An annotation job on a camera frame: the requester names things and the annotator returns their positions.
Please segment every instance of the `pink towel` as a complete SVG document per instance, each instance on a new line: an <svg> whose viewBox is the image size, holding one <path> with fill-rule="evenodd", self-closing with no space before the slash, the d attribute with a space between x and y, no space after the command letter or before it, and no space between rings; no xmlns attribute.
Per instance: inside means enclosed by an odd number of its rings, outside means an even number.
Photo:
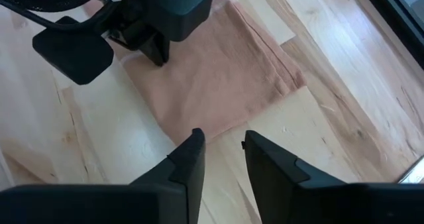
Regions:
<svg viewBox="0 0 424 224"><path fill-rule="evenodd" d="M87 4L92 14L98 6ZM162 68L113 44L163 131L180 144L193 128L207 141L305 85L293 60L235 0L214 0L210 17L172 42Z"/></svg>

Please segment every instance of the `floor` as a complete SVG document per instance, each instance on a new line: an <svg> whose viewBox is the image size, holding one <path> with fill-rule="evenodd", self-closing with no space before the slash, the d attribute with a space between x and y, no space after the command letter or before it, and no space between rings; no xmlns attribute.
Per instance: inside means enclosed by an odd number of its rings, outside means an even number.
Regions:
<svg viewBox="0 0 424 224"><path fill-rule="evenodd" d="M260 223L247 129L346 182L394 182L424 154L424 71L365 0L239 1L308 85L207 145L200 223ZM80 87L32 50L40 26L4 8L0 25L0 188L127 184L173 150L122 61Z"/></svg>

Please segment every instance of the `wood grain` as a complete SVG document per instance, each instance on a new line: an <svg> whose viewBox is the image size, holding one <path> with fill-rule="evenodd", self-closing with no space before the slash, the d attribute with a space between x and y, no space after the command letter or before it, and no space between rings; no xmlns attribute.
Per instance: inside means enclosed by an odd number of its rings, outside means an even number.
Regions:
<svg viewBox="0 0 424 224"><path fill-rule="evenodd" d="M308 86L208 144L200 223L260 223L240 147L247 129L346 182L393 182L424 154L423 71L371 9L356 0L239 1ZM86 19L82 8L67 14ZM175 148L119 61L77 86L32 49L42 27L2 7L0 27L0 189L127 184Z"/></svg>

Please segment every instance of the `folded towel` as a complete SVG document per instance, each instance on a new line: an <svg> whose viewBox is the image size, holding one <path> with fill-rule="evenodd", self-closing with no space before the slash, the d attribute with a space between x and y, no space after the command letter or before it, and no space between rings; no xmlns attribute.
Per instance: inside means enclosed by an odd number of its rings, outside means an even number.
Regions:
<svg viewBox="0 0 424 224"><path fill-rule="evenodd" d="M89 14L97 9L86 5ZM236 0L214 0L209 18L183 42L171 43L161 68L140 52L113 48L176 144L196 127L209 141L305 85L293 60Z"/></svg>

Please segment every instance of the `cloth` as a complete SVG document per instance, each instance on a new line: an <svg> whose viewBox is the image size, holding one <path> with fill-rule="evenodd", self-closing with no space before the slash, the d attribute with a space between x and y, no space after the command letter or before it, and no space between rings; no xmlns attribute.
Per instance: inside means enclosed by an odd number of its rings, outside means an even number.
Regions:
<svg viewBox="0 0 424 224"><path fill-rule="evenodd" d="M197 127L208 142L305 85L293 60L235 0L214 0L209 18L183 42L171 43L161 68L141 53L113 47L175 144Z"/></svg>

